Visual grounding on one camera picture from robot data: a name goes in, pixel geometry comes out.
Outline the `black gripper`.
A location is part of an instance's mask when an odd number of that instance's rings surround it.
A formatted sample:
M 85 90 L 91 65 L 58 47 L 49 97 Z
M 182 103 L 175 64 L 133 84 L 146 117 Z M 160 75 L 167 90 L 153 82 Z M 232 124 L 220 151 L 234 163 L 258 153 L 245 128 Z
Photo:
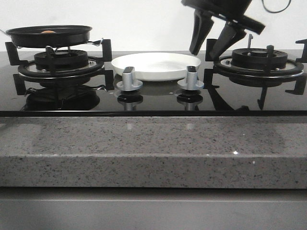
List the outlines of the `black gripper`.
M 212 60 L 217 60 L 229 47 L 246 36 L 245 29 L 261 34 L 265 25 L 249 18 L 245 12 L 250 0 L 182 0 L 184 6 L 195 9 L 191 54 L 198 54 L 201 46 L 212 29 L 212 16 L 227 21 L 213 48 L 209 52 Z

